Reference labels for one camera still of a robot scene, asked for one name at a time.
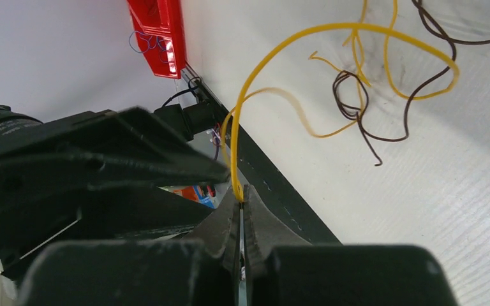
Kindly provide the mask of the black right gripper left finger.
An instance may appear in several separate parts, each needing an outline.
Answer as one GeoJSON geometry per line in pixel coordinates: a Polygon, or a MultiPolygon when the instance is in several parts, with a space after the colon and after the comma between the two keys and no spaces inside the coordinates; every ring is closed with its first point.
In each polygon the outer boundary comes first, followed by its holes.
{"type": "Polygon", "coordinates": [[[18,305],[234,305],[239,207],[227,193],[180,239],[69,240],[46,247],[18,305]]]}

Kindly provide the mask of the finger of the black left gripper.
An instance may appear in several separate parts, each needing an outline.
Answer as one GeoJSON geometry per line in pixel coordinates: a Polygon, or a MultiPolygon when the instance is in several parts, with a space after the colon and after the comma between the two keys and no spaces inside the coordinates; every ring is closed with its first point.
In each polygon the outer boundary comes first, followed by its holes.
{"type": "Polygon", "coordinates": [[[229,169],[139,107],[85,112],[0,136],[0,192],[226,182],[229,169]]]}

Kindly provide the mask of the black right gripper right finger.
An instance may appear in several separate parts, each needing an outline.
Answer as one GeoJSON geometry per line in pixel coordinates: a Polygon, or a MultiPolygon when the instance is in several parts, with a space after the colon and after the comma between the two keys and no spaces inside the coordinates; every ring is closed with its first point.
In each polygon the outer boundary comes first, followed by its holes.
{"type": "Polygon", "coordinates": [[[455,305],[435,257],[415,245],[311,244],[244,187],[252,305],[455,305]]]}

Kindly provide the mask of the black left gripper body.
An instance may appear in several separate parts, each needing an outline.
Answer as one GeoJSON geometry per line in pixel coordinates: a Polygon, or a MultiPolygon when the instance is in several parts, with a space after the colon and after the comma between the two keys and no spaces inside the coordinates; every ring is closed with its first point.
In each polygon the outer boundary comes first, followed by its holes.
{"type": "MultiPolygon", "coordinates": [[[[0,105],[0,136],[42,124],[0,105]]],[[[19,282],[34,258],[60,240],[158,238],[187,232],[207,216],[207,207],[160,187],[166,186],[0,192],[0,273],[19,282]]]]}

